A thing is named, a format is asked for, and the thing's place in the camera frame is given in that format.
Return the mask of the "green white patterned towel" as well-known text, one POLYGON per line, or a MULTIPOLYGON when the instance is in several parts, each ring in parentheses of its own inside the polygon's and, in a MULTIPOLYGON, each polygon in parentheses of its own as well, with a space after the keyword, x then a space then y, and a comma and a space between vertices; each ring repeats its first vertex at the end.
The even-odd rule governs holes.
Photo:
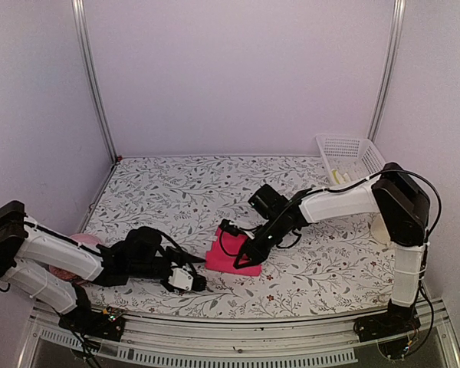
POLYGON ((342 185, 352 181, 347 172, 341 173, 338 169, 333 169, 331 171, 332 180, 335 185, 342 185))

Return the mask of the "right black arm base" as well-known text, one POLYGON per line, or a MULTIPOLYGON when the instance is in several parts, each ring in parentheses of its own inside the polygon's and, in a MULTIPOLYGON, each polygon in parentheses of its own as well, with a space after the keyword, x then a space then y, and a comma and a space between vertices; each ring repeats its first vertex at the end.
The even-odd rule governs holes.
POLYGON ((353 331, 360 342, 365 342, 408 333, 419 329, 420 326, 414 304, 401 307, 389 301, 385 312, 357 318, 353 331))

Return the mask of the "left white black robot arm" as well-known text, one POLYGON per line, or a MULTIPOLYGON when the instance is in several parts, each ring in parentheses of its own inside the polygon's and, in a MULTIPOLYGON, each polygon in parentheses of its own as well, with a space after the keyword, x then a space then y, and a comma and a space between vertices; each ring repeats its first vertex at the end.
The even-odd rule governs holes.
POLYGON ((124 286, 131 278, 156 278, 170 292, 200 292, 206 288, 205 277, 195 268, 200 262, 154 228, 135 228, 114 245, 91 248, 39 224, 26 215, 22 202, 0 208, 0 280, 68 316, 83 333, 99 324, 85 290, 61 280, 48 267, 102 287, 124 286))

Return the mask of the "pink red towel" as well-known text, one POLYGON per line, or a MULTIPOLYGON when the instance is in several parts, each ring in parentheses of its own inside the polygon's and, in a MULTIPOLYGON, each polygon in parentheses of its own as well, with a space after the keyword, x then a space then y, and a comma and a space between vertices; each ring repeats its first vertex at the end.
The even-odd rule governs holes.
POLYGON ((215 236, 216 240, 205 254, 206 269, 249 277, 257 277, 261 274, 262 267, 260 265, 248 268, 235 268, 234 266, 241 246, 246 240, 249 240, 246 234, 232 235, 223 231, 222 227, 219 226, 215 236))

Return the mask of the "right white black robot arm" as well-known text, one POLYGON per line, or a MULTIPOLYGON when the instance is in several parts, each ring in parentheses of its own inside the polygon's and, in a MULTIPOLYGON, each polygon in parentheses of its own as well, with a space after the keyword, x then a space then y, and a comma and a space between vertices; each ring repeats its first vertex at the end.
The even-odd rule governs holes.
POLYGON ((233 266, 250 268, 264 262, 285 235, 323 220, 361 213, 380 214, 395 251, 394 285, 381 318, 387 334, 397 334, 411 320, 425 267, 429 242, 430 199, 416 183, 417 174, 387 163, 383 170, 349 185, 304 189, 291 198, 269 185, 249 200, 265 224, 240 247, 233 266))

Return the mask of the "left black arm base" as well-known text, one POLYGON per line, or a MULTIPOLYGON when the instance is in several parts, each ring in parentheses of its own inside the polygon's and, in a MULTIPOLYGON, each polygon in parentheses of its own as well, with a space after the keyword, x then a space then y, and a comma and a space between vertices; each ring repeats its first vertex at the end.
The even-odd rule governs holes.
POLYGON ((95 311, 89 304, 77 304, 66 314, 59 314, 59 326, 88 337, 120 342, 126 319, 95 311))

